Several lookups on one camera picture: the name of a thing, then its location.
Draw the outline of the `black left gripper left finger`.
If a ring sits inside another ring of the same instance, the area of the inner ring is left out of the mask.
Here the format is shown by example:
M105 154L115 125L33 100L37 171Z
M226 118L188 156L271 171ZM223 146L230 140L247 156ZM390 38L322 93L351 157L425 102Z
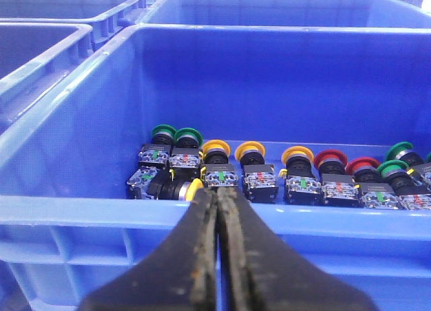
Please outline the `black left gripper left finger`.
M200 189L162 243L79 310L215 310L216 193Z

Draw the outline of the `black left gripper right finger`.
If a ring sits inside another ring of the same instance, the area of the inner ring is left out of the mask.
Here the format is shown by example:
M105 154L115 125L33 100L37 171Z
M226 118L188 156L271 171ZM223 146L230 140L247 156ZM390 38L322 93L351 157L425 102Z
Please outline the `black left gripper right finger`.
M363 291L320 270L277 236L238 188L217 191L228 310L376 310Z

